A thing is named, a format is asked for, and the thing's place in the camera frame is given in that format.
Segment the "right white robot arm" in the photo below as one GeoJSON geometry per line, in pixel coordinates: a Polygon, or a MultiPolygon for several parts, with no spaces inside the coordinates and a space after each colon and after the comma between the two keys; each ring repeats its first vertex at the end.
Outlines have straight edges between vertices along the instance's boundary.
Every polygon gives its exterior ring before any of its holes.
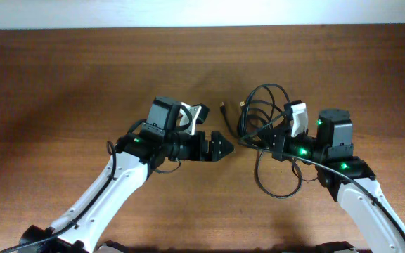
{"type": "Polygon", "coordinates": [[[405,252],[405,225],[393,210],[369,165],[353,154],[353,124],[341,109],[320,111],[315,137],[307,133],[306,110],[292,109],[289,121],[258,133],[279,161],[316,167],[317,178],[348,213],[372,252],[405,252]]]}

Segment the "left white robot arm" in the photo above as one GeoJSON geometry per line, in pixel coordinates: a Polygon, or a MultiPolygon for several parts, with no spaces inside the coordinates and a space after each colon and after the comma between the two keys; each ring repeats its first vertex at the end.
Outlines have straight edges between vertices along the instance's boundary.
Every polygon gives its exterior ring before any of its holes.
{"type": "Polygon", "coordinates": [[[233,144],[220,132],[196,129],[208,112],[203,104],[155,97],[147,118],[107,143],[110,159],[78,201],[48,228],[30,226],[15,252],[95,252],[122,205],[165,160],[217,162],[232,153],[233,144]]]}

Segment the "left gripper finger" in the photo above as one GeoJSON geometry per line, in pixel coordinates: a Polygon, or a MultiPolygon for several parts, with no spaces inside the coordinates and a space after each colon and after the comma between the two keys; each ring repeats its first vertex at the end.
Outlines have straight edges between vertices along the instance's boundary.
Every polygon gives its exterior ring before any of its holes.
{"type": "Polygon", "coordinates": [[[217,162],[222,158],[226,157],[227,155],[231,154],[234,151],[234,147],[232,145],[217,145],[212,146],[209,149],[209,162],[217,162]]]}
{"type": "Polygon", "coordinates": [[[219,131],[211,132],[211,142],[213,150],[233,150],[233,144],[219,131]]]}

